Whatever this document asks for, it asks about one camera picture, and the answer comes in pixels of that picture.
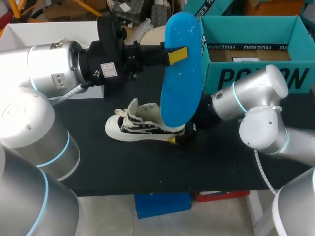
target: sneaker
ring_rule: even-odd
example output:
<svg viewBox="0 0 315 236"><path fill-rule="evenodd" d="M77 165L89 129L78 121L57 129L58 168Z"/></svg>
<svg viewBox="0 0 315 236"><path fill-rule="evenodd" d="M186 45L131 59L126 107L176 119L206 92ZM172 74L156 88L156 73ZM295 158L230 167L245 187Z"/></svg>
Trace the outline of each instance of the sneaker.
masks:
<svg viewBox="0 0 315 236"><path fill-rule="evenodd" d="M185 133L185 125L170 128L164 124L160 107L156 103L138 106L138 99L133 99L127 109L115 110L105 125L106 134L116 140L133 142L139 140L169 141Z"/></svg>

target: shoe lace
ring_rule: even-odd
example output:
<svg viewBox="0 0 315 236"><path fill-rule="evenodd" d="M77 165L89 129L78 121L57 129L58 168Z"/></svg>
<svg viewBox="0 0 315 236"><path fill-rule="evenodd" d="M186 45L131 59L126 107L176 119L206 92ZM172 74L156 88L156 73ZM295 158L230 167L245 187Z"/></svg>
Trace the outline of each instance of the shoe lace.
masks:
<svg viewBox="0 0 315 236"><path fill-rule="evenodd" d="M116 109L115 113L121 117L127 117L127 109Z"/></svg>

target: floor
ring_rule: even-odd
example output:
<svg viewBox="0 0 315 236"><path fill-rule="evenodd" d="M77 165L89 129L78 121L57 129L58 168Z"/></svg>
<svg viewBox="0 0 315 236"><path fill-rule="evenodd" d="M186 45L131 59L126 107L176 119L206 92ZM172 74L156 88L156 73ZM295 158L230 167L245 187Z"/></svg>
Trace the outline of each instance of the floor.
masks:
<svg viewBox="0 0 315 236"><path fill-rule="evenodd" d="M259 191L263 210L272 202ZM137 219L133 195L81 197L85 225L82 236L252 236L245 198L193 203L188 211Z"/></svg>

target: white cable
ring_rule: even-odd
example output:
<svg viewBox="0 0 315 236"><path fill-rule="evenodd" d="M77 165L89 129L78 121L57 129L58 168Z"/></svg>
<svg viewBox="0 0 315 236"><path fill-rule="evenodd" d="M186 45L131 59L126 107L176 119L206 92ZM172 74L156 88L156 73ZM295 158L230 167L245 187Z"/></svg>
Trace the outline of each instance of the white cable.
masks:
<svg viewBox="0 0 315 236"><path fill-rule="evenodd" d="M86 88L82 88L81 85L78 85L73 90L67 92L65 95L50 101L50 105L54 106L58 103L61 103L65 100L67 100L68 98L72 97L73 95L76 95L77 93L80 93L80 92L86 91L86 90L87 90Z"/></svg>
<svg viewBox="0 0 315 236"><path fill-rule="evenodd" d="M271 186L267 176L265 175L265 172L264 170L262 169L262 166L261 166L261 163L260 163L260 160L259 160L259 156L258 156L258 151L254 149L254 153L255 153L255 158L256 158L256 162L257 162L257 166L259 168L259 171L260 171L260 174L261 176L263 177L265 183L267 184L268 188L270 189L270 191L276 195L277 192L275 191L275 189Z"/></svg>

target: black tabletop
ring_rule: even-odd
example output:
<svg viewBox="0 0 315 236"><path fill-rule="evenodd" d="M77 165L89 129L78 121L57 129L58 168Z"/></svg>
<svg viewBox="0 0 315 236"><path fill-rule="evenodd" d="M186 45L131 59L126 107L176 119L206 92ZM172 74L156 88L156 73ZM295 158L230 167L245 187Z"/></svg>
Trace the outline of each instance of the black tabletop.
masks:
<svg viewBox="0 0 315 236"><path fill-rule="evenodd" d="M56 111L81 151L78 169L63 183L78 196L267 189L253 150L239 138L237 120L198 131L191 146L160 141L120 142L109 138L106 120L133 98L159 103L163 67L146 68L136 82L106 99L68 100ZM315 129L312 94L290 94L282 103L288 126ZM309 166L260 154L274 188Z"/></svg>

